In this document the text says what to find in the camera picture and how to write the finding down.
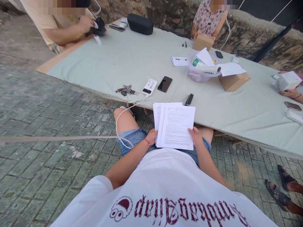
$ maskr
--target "cartoon graphic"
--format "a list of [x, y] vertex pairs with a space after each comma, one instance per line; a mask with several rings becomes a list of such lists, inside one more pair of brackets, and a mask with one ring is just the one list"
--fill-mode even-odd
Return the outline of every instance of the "cartoon graphic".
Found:
[[119, 198], [111, 208], [110, 217], [119, 222], [122, 218], [126, 218], [133, 207], [133, 202], [128, 196]]

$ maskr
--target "black pole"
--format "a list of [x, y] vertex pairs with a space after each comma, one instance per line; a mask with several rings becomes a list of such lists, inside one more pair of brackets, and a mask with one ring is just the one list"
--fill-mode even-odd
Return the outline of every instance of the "black pole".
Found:
[[259, 62], [261, 61], [265, 55], [282, 39], [295, 25], [296, 23], [303, 17], [303, 14], [298, 17], [298, 19], [288, 25], [277, 37], [273, 38], [271, 42], [261, 50], [261, 52], [256, 56], [256, 58], [253, 60], [254, 62]]

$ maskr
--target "small cardboard box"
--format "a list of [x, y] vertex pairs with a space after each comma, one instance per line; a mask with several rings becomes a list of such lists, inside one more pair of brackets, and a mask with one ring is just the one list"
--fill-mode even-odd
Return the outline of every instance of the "small cardboard box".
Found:
[[235, 91], [250, 80], [247, 73], [235, 74], [231, 76], [219, 76], [219, 80], [225, 91]]
[[200, 34], [197, 36], [196, 41], [193, 44], [193, 49], [203, 50], [206, 47], [207, 51], [209, 51], [212, 48], [213, 44], [214, 40], [212, 38]]

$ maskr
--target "concrete ground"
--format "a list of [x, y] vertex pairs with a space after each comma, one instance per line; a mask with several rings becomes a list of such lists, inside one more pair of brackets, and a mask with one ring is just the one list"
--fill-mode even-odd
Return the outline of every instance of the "concrete ground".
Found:
[[[0, 135], [114, 135], [113, 111], [122, 105], [34, 69], [50, 59], [28, 16], [0, 12]], [[152, 111], [135, 107], [138, 124], [153, 128]], [[284, 165], [303, 184], [303, 161], [268, 153], [233, 138], [216, 137], [210, 152], [231, 190], [245, 194], [278, 226], [298, 227], [303, 219], [283, 212], [264, 180], [285, 192], [277, 171]], [[92, 177], [121, 157], [115, 139], [0, 144], [0, 226], [49, 226]], [[287, 193], [303, 207], [303, 197]]]

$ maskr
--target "sandal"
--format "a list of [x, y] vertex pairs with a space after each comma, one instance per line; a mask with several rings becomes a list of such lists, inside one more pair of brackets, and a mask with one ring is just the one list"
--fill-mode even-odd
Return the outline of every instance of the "sandal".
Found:
[[282, 181], [282, 186], [284, 188], [285, 191], [287, 192], [290, 192], [288, 189], [287, 189], [287, 184], [289, 182], [292, 182], [292, 181], [296, 181], [295, 178], [293, 178], [288, 172], [286, 172], [286, 170], [282, 169], [282, 166], [281, 165], [278, 165], [278, 171], [279, 171], [279, 174], [280, 174], [280, 177], [281, 177], [281, 181]]
[[288, 212], [285, 208], [285, 206], [288, 206], [291, 198], [289, 198], [287, 195], [285, 195], [283, 192], [281, 192], [276, 185], [274, 189], [271, 189], [269, 186], [269, 183], [271, 183], [269, 180], [265, 180], [265, 186], [270, 193], [270, 195], [274, 198], [274, 200], [277, 202], [277, 204], [281, 207], [281, 209], [285, 212]]

